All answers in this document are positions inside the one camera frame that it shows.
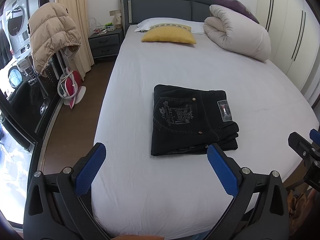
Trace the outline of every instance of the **white wardrobe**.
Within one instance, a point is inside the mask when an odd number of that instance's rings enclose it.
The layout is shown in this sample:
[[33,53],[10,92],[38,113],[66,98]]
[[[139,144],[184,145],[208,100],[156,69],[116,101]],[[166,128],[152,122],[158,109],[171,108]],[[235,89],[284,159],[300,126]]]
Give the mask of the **white wardrobe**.
[[309,5],[305,0],[258,0],[256,17],[270,36],[269,59],[302,90],[320,43],[320,25]]

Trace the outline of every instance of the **wall outlet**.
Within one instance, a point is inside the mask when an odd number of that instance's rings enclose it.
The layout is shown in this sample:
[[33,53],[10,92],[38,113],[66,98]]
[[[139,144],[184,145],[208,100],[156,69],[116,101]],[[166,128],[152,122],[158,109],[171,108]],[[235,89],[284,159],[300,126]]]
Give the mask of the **wall outlet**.
[[113,10],[113,11],[109,11],[109,13],[110,13],[110,16],[113,16],[117,13],[121,13],[121,10]]

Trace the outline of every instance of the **purple pillow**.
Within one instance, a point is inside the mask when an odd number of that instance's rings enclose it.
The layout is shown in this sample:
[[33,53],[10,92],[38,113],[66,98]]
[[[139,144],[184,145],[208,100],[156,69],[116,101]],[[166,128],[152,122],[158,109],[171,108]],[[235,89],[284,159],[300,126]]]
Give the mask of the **purple pillow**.
[[247,16],[249,19],[259,24],[256,17],[238,0],[213,0],[213,4],[221,5],[234,10],[237,13],[241,13],[242,15]]

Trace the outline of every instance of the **white bed sheet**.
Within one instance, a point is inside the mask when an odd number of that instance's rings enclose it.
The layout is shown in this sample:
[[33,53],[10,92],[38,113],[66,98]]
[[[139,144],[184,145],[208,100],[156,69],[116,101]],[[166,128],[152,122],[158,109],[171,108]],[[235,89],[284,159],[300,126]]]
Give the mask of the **white bed sheet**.
[[318,120],[272,62],[223,50],[199,34],[195,45],[142,43],[135,28],[121,46],[97,126],[95,142],[104,143],[107,157],[92,184],[94,217],[113,235],[174,239],[207,231],[232,197],[206,155],[150,155],[154,86],[226,91],[240,129],[239,148],[226,154],[255,173],[277,170],[283,181],[301,161],[289,134],[308,138]]

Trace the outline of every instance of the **blue gripper pad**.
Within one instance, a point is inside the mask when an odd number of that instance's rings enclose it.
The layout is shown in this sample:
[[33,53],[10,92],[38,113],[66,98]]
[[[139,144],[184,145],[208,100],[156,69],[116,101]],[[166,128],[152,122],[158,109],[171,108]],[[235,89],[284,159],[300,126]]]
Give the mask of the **blue gripper pad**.
[[208,147],[207,156],[224,190],[235,198],[239,191],[236,176],[213,145]]
[[79,197],[86,194],[97,175],[103,161],[106,158],[106,147],[100,144],[99,147],[92,154],[91,158],[86,162],[82,170],[79,172],[75,180],[75,193]]
[[320,146],[320,133],[317,130],[312,129],[309,136],[311,140],[313,140],[317,145]]

